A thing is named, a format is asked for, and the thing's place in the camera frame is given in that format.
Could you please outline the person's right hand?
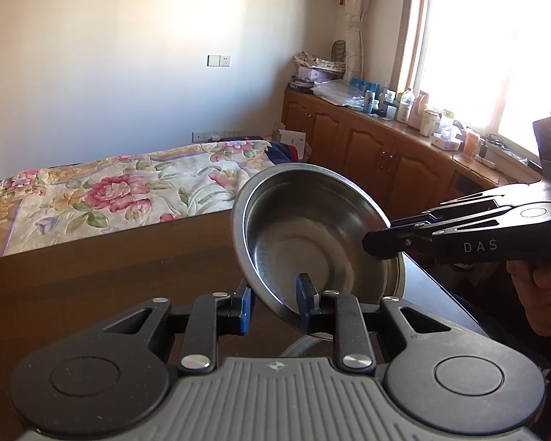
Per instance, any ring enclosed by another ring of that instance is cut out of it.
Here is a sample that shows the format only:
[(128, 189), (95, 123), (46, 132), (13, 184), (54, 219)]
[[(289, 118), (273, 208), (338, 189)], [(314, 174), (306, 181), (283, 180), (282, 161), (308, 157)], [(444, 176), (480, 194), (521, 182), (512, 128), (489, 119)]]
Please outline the person's right hand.
[(542, 262), (508, 261), (507, 271), (533, 331), (551, 337), (551, 258)]

